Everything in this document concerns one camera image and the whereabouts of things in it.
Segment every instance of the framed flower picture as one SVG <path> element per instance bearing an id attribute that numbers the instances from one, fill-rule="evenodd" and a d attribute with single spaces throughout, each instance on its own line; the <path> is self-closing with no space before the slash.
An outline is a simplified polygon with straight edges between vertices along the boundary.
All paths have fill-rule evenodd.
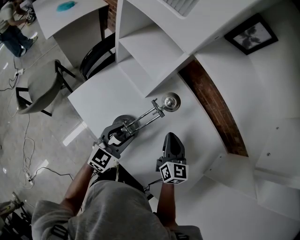
<path id="1" fill-rule="evenodd" d="M 247 19 L 224 38 L 246 55 L 278 41 L 272 29 L 259 14 Z"/>

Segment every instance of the blue object on table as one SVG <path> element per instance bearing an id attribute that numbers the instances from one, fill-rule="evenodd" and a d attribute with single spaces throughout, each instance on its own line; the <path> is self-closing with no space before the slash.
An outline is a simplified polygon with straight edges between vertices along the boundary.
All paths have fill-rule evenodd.
<path id="1" fill-rule="evenodd" d="M 76 2 L 74 2 L 74 1 L 64 2 L 64 3 L 58 5 L 56 11 L 57 12 L 67 11 L 70 8 L 74 7 L 75 4 L 76 4 Z"/>

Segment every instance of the person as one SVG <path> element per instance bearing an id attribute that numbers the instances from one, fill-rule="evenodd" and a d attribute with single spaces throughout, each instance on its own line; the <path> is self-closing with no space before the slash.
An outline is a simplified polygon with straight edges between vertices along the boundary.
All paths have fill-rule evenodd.
<path id="1" fill-rule="evenodd" d="M 86 162 L 60 204 L 37 202 L 33 240 L 202 240 L 198 227 L 176 224 L 173 184 L 163 183 L 153 213 L 144 192 L 115 181 L 117 168 L 98 174 L 99 181 L 90 187 L 83 213 L 77 216 L 93 171 Z"/>
<path id="2" fill-rule="evenodd" d="M 19 15 L 26 15 L 27 12 L 20 9 L 22 0 L 11 0 L 0 10 L 0 41 L 16 57 L 23 56 L 28 49 L 36 42 L 37 36 L 32 39 L 25 37 L 17 27 L 26 23 L 26 18 L 21 20 L 14 19 L 14 12 Z"/>

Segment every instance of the blue jeans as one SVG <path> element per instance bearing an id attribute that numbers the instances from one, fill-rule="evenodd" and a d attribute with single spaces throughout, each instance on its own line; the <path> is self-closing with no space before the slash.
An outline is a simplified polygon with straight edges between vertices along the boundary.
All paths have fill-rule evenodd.
<path id="1" fill-rule="evenodd" d="M 25 37 L 20 29 L 16 26 L 9 26 L 4 33 L 1 33 L 0 41 L 2 41 L 5 47 L 7 47 L 16 57 L 21 56 L 21 45 L 25 49 L 30 49 L 32 46 L 32 39 Z"/>

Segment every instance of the chair backrest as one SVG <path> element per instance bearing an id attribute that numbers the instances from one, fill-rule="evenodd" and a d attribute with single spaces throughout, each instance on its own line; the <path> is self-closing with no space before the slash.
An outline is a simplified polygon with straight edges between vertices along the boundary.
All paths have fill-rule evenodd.
<path id="1" fill-rule="evenodd" d="M 80 65 L 80 73 L 85 80 L 88 80 L 97 72 L 107 67 L 109 64 L 115 61 L 115 54 L 111 54 L 102 63 L 99 64 L 88 76 L 88 72 L 95 65 L 95 63 L 107 52 L 110 52 L 115 47 L 115 33 L 111 34 L 101 42 L 96 44 L 84 57 Z"/>
<path id="2" fill-rule="evenodd" d="M 37 113 L 44 110 L 56 98 L 63 84 L 63 80 L 61 73 L 57 73 L 52 87 L 29 106 L 26 106 L 25 102 L 22 98 L 19 98 L 17 94 L 17 102 L 19 105 L 18 114 Z"/>

